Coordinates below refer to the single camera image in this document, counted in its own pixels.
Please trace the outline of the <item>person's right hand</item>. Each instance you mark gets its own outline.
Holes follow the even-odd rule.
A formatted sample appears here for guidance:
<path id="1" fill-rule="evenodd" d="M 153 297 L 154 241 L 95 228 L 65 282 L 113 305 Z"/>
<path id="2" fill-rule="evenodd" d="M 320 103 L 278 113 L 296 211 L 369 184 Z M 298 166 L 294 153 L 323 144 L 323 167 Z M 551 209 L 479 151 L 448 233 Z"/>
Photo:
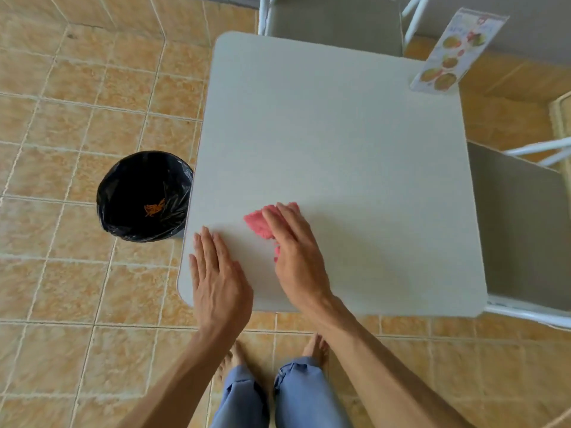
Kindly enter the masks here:
<path id="1" fill-rule="evenodd" d="M 334 299 L 323 255 L 307 222 L 307 243 L 296 240 L 291 230 L 269 209 L 263 215 L 280 245 L 276 275 L 289 301 L 311 319 L 320 318 Z"/>

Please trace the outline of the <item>person's left hand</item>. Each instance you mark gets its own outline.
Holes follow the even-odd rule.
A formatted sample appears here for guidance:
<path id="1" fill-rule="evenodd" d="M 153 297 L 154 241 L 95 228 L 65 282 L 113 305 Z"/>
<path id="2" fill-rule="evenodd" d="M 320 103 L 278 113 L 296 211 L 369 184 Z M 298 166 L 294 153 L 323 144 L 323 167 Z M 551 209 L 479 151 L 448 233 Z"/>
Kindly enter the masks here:
<path id="1" fill-rule="evenodd" d="M 225 241 L 211 233 L 217 245 L 219 271 L 204 271 L 201 230 L 192 239 L 199 268 L 199 286 L 193 293 L 194 315 L 199 328 L 235 340 L 251 319 L 253 289 L 239 262 L 231 258 Z"/>

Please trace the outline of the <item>pink cleaning cloth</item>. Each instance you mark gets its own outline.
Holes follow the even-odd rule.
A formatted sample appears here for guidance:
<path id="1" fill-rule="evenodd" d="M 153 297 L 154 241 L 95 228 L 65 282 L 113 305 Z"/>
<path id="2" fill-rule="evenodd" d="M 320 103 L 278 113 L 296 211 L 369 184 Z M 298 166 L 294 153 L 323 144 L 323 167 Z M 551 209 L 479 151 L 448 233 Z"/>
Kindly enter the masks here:
<path id="1" fill-rule="evenodd" d="M 254 234 L 264 240 L 274 241 L 274 262 L 277 263 L 280 255 L 280 245 L 275 239 L 270 225 L 267 223 L 263 215 L 263 209 L 269 209 L 276 217 L 282 222 L 285 227 L 290 230 L 287 220 L 283 217 L 280 210 L 276 205 L 267 205 L 260 210 L 256 210 L 243 217 L 244 222 L 247 224 L 248 228 L 251 229 Z"/>

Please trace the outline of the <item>person's right forearm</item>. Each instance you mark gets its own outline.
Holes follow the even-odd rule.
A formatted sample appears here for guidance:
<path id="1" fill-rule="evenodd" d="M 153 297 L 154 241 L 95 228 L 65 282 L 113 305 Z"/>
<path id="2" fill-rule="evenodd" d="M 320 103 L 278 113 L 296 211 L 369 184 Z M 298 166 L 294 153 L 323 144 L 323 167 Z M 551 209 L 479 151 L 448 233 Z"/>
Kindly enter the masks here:
<path id="1" fill-rule="evenodd" d="M 335 353 L 375 428 L 475 428 L 406 367 L 332 295 L 303 295 L 299 310 Z"/>

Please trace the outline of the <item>person's left forearm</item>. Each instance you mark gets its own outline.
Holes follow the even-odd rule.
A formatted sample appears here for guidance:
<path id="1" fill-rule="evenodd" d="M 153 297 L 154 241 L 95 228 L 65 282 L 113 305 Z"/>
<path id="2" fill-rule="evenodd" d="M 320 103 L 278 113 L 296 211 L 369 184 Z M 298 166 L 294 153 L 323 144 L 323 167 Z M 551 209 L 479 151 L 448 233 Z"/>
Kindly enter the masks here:
<path id="1" fill-rule="evenodd" d="M 241 331 L 207 325 L 117 428 L 188 428 L 206 387 Z"/>

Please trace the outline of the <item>person's left foot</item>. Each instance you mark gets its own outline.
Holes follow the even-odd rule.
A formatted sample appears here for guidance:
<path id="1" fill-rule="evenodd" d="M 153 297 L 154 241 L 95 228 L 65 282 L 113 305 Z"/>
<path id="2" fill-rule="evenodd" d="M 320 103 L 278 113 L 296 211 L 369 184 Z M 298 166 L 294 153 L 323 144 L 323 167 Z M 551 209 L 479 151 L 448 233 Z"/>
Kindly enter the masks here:
<path id="1" fill-rule="evenodd" d="M 216 374 L 217 379 L 220 382 L 223 382 L 230 376 L 230 374 L 238 373 L 242 368 L 248 371 L 245 353 L 240 340 L 237 339 L 218 366 Z"/>

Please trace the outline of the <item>person's foot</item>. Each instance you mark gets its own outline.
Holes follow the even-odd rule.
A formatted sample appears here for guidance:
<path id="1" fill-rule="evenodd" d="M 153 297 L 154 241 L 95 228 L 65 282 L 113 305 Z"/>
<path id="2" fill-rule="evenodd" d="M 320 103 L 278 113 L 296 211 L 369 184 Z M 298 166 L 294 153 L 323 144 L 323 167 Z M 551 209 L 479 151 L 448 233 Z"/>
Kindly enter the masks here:
<path id="1" fill-rule="evenodd" d="M 245 353 L 240 340 L 237 339 L 218 366 L 216 374 L 217 379 L 220 382 L 223 382 L 230 376 L 230 374 L 238 373 L 242 368 L 248 371 Z"/>
<path id="2" fill-rule="evenodd" d="M 315 366 L 323 368 L 328 361 L 329 349 L 330 347 L 323 336 L 315 333 L 305 346 L 302 357 L 309 358 Z"/>

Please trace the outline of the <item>bin with black bag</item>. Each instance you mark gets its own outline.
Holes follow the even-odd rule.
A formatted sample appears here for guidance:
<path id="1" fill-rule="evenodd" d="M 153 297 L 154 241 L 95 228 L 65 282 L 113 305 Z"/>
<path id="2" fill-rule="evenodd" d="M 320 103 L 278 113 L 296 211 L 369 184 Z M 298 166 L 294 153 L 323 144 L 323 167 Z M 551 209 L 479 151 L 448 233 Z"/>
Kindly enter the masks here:
<path id="1" fill-rule="evenodd" d="M 100 182 L 96 209 L 103 230 L 132 243 L 182 238 L 194 171 L 169 152 L 136 152 L 116 163 Z M 145 217 L 143 206 L 166 199 L 161 213 Z"/>

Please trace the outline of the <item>person's right foot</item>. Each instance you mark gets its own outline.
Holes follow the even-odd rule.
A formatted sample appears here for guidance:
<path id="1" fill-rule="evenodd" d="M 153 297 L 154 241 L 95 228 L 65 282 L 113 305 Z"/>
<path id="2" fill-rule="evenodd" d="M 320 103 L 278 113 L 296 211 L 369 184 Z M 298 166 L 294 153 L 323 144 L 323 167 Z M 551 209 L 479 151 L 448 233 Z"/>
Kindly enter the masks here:
<path id="1" fill-rule="evenodd" d="M 315 333 L 305 346 L 302 357 L 309 358 L 315 366 L 323 368 L 328 361 L 329 349 L 330 347 L 323 336 Z"/>

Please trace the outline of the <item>person's blue trousers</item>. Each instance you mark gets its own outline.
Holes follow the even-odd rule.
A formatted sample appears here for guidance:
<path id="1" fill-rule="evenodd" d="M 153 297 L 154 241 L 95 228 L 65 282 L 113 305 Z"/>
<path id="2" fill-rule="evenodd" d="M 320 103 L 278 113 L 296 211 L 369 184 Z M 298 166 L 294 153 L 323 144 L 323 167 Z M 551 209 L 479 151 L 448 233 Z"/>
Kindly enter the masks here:
<path id="1" fill-rule="evenodd" d="M 353 428 L 313 357 L 282 366 L 273 386 L 276 428 Z M 269 428 L 268 397 L 247 365 L 230 369 L 211 428 Z"/>

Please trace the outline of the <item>fruit picture menu card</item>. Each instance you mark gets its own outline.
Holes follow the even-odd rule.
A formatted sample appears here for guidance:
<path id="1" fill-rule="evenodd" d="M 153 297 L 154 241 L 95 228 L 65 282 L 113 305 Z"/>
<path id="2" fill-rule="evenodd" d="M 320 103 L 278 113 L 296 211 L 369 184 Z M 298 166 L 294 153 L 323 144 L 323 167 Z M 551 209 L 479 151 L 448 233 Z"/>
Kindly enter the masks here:
<path id="1" fill-rule="evenodd" d="M 509 16 L 459 9 L 425 60 L 410 90 L 445 94 L 456 86 L 490 42 L 508 21 Z"/>

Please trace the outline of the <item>grey chair with white frame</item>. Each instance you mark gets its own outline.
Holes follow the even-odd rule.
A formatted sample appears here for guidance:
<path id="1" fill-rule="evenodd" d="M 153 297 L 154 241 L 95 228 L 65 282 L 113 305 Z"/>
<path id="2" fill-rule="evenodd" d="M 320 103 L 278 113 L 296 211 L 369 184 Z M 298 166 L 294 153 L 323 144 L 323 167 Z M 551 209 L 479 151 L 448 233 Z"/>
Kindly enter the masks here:
<path id="1" fill-rule="evenodd" d="M 571 206 L 563 175 L 472 141 L 468 155 L 484 312 L 571 331 Z"/>
<path id="2" fill-rule="evenodd" d="M 430 0 L 260 0 L 258 34 L 402 57 Z"/>

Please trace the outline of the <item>light wooden frame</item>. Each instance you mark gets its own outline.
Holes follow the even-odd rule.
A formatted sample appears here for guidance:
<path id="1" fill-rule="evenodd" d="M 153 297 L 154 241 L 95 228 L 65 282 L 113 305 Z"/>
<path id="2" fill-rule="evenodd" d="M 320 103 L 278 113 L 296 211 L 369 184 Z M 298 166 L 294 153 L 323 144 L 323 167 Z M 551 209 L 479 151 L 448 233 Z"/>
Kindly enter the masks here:
<path id="1" fill-rule="evenodd" d="M 556 139 L 571 138 L 571 91 L 558 97 L 549 104 L 549 115 Z M 557 150 L 559 160 L 551 167 L 563 177 L 571 208 L 571 143 Z"/>

